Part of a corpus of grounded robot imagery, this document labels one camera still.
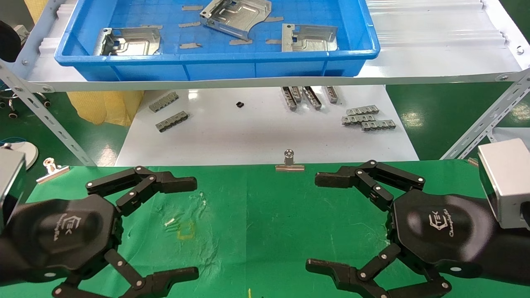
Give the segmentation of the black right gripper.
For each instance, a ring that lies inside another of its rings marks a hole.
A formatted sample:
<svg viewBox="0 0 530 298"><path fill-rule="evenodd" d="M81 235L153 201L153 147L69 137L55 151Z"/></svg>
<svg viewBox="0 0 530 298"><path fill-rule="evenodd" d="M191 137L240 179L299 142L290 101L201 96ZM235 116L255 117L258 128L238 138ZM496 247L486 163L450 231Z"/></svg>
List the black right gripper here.
<svg viewBox="0 0 530 298"><path fill-rule="evenodd" d="M393 207L392 243L363 268L320 259L307 259L310 273L330 276L337 290L362 298L441 298L452 285L439 273L473 279L491 276L495 258L491 240L496 221L485 199L422 192L425 179L388 164L369 160L318 172L315 184L324 188L356 188L381 211ZM383 185L405 191L397 198ZM426 278L424 283L385 290L375 277L396 259Z"/></svg>

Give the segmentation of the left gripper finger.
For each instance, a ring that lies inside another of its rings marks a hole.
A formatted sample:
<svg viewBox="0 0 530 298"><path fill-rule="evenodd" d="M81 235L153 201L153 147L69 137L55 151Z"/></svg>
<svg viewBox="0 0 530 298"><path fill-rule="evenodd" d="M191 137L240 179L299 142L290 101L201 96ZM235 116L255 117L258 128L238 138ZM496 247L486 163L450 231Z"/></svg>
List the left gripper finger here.
<svg viewBox="0 0 530 298"><path fill-rule="evenodd" d="M128 192L116 201L117 211L122 216L131 215L158 192L174 194L195 191L197 187L195 177L176 178L169 171L153 172L143 166L128 168L86 184L89 195L96 194L101 197L127 190Z"/></svg>

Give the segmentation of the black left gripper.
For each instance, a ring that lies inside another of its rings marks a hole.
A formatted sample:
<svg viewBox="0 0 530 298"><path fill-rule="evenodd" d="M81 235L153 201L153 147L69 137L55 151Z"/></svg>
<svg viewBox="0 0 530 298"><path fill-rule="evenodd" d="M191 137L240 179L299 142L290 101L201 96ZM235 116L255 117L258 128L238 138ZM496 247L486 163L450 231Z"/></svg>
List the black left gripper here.
<svg viewBox="0 0 530 298"><path fill-rule="evenodd" d="M99 195L21 205L3 231L3 281L43 283L67 277L53 297L104 298L78 286L110 264L130 284L121 298L164 298L174 284L198 279L197 267L140 276L116 251L122 233L117 208Z"/></svg>

